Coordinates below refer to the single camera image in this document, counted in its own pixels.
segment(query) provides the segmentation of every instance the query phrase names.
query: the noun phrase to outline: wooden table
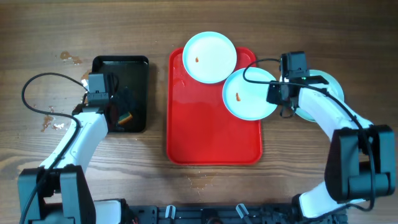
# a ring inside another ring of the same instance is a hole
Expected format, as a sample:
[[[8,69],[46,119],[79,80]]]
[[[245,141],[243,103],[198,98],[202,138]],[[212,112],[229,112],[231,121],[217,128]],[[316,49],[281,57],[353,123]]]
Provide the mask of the wooden table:
[[[274,113],[262,121],[264,153],[254,166],[184,167],[165,155],[169,54],[193,35],[213,30],[258,58],[305,50],[312,68],[332,74],[346,102],[375,124],[398,128],[398,5],[396,1],[50,1],[0,4],[0,223],[20,216],[17,178],[37,167],[70,123],[21,101],[23,84],[42,72],[75,79],[97,55],[146,55],[150,61],[149,118],[142,134],[110,134],[86,172],[95,200],[131,205],[235,205],[289,202],[323,180],[329,140],[316,123]],[[75,58],[62,60],[68,51]],[[273,64],[261,65],[279,77]],[[70,113],[84,91],[57,77],[35,80],[27,101]],[[349,211],[350,223],[398,222],[397,194],[371,213]]]

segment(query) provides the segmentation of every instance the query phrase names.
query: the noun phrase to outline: white dish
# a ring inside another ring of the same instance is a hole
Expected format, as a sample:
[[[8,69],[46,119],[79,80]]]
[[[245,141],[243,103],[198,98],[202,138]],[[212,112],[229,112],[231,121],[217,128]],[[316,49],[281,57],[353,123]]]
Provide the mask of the white dish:
[[[236,50],[232,42],[217,32],[202,32],[185,45],[182,62],[188,74],[202,83],[218,83],[235,69]]]
[[[269,116],[277,105],[267,102],[269,85],[249,83],[243,79],[243,70],[230,75],[224,83],[223,101],[229,112],[238,118],[255,121]],[[271,81],[275,78],[261,68],[251,67],[246,78],[256,81]]]

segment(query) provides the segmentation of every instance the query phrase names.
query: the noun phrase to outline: black cable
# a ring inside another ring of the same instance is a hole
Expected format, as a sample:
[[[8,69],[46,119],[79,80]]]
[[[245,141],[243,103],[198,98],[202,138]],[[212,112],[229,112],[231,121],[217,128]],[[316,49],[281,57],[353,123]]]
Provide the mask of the black cable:
[[[42,110],[37,110],[33,107],[31,107],[30,105],[27,104],[26,99],[25,99],[25,91],[26,91],[26,87],[29,85],[30,82],[32,82],[33,80],[35,80],[36,78],[42,77],[44,75],[55,75],[55,76],[59,76],[59,77],[63,77],[63,78],[67,78],[77,84],[79,84],[80,86],[83,86],[83,84],[81,84],[80,82],[66,76],[66,75],[62,75],[62,74],[58,74],[58,73],[53,73],[53,72],[47,72],[47,73],[41,73],[38,75],[35,75],[34,77],[30,78],[24,85],[24,87],[22,88],[22,102],[24,103],[24,105],[32,110],[35,111],[36,113],[41,113],[41,114],[46,114],[46,115],[52,115],[52,116],[63,116],[66,118],[70,118],[72,120],[74,120],[76,122],[76,129],[73,132],[71,138],[69,139],[69,141],[66,143],[65,147],[61,150],[61,152],[58,154],[58,156],[55,158],[55,160],[52,162],[52,164],[49,166],[48,169],[45,170],[44,174],[41,176],[40,180],[36,183],[35,187],[33,188],[32,193],[30,193],[29,199],[25,204],[25,207],[23,209],[23,211],[21,212],[21,219],[19,220],[19,224],[24,224],[25,223],[25,219],[27,216],[27,212],[29,211],[29,207],[33,201],[33,198],[35,197],[36,193],[39,190],[39,187],[42,186],[42,184],[44,184],[44,182],[46,181],[47,176],[50,174],[50,172],[52,171],[52,169],[61,161],[64,153],[68,150],[70,144],[75,140],[79,129],[81,128],[80,126],[80,122],[77,118],[75,118],[72,115],[68,115],[68,114],[63,114],[63,113],[52,113],[52,112],[48,112],[48,111],[42,111]]]
[[[371,211],[373,209],[374,203],[376,201],[376,188],[375,188],[375,185],[376,185],[376,171],[375,171],[375,168],[374,168],[374,156],[373,156],[372,148],[371,148],[371,145],[370,145],[370,143],[368,141],[368,138],[366,137],[366,133],[365,133],[365,130],[363,129],[362,125],[359,123],[359,121],[356,119],[356,117],[351,113],[351,111],[348,110],[347,107],[340,102],[340,100],[337,100],[334,96],[332,96],[326,89],[321,89],[321,88],[317,88],[317,87],[310,86],[310,85],[305,85],[305,84],[300,84],[300,83],[264,82],[264,81],[248,80],[246,78],[246,71],[250,68],[250,66],[254,65],[255,63],[265,62],[265,61],[280,62],[280,60],[274,59],[274,58],[265,58],[265,59],[256,60],[256,61],[250,63],[244,69],[244,71],[243,71],[243,79],[246,80],[249,83],[255,83],[255,84],[295,85],[295,86],[299,86],[299,87],[303,87],[303,88],[309,88],[311,90],[315,90],[315,91],[318,91],[318,92],[324,94],[325,96],[331,98],[335,103],[337,103],[337,105],[339,105],[347,113],[349,118],[351,118],[351,120],[357,125],[359,133],[360,133],[360,137],[362,138],[362,141],[365,142],[366,150],[368,151],[369,161],[370,161],[370,165],[371,165],[371,195],[370,195],[369,207],[368,208],[364,208],[362,206],[359,206],[359,205],[356,205],[356,204],[353,204],[353,203],[347,203],[345,206],[327,213],[327,215],[331,215],[332,213],[335,213],[335,212],[338,212],[340,210],[343,210],[343,209],[346,209],[346,208],[350,208],[350,207],[357,208],[358,210],[363,211],[363,212]]]
[[[83,95],[83,98],[81,99],[81,103],[85,103],[87,97],[87,92]]]

